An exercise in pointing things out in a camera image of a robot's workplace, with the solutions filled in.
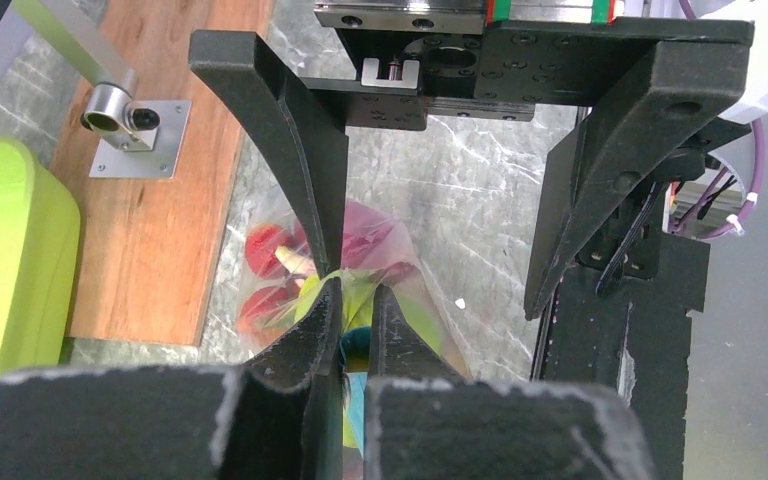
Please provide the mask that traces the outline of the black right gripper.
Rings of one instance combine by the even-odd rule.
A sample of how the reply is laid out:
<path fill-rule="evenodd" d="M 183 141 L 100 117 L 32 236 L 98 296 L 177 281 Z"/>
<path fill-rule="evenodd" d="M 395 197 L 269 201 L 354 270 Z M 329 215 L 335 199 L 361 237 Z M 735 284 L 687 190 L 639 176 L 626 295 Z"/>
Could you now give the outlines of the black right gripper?
<path fill-rule="evenodd" d="M 309 80 L 345 124 L 422 131 L 431 115 L 526 122 L 592 107 L 546 161 L 524 294 L 540 316 L 632 190 L 746 86 L 752 26 L 625 16 L 615 1 L 317 1 L 356 76 Z"/>

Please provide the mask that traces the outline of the clear zip top bag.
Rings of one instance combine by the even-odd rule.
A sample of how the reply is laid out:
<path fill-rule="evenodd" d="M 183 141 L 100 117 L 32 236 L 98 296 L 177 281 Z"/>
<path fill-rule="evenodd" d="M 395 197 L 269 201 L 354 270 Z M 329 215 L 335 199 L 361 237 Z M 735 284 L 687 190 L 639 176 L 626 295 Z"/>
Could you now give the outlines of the clear zip top bag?
<path fill-rule="evenodd" d="M 257 207 L 246 232 L 242 297 L 236 326 L 253 346 L 264 348 L 300 321 L 322 287 L 306 235 L 281 192 Z M 466 361 L 426 284 L 406 225 L 390 214 L 347 200 L 337 272 L 344 288 L 341 355 L 348 400 L 343 444 L 363 447 L 363 404 L 378 287 L 390 288 L 408 325 L 464 376 Z"/>

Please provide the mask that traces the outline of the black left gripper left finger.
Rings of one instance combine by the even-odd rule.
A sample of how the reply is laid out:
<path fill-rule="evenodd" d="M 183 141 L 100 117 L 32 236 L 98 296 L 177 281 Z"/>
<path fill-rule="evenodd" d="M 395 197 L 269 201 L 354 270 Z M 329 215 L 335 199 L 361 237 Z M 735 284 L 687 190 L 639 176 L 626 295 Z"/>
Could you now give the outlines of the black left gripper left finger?
<path fill-rule="evenodd" d="M 342 286 L 241 365 L 0 377 L 0 479 L 337 479 Z"/>

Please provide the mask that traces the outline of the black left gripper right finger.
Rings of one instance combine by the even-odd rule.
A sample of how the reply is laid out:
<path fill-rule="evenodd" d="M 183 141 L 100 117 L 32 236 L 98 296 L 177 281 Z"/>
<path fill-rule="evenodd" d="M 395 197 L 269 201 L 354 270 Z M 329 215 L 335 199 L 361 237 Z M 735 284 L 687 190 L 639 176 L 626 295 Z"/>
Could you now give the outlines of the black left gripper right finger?
<path fill-rule="evenodd" d="M 592 383 L 468 381 L 407 323 L 395 293 L 373 300 L 365 390 L 368 479 L 652 479 L 642 426 Z"/>

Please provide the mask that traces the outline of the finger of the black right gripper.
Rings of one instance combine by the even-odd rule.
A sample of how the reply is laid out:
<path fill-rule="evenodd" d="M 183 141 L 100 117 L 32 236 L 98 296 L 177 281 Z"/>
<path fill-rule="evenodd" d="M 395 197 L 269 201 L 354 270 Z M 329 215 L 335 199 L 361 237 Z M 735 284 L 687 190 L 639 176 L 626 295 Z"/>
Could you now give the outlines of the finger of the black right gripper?
<path fill-rule="evenodd" d="M 343 127 L 255 32 L 194 31 L 189 66 L 258 148 L 319 275 L 340 269 L 349 146 Z"/>

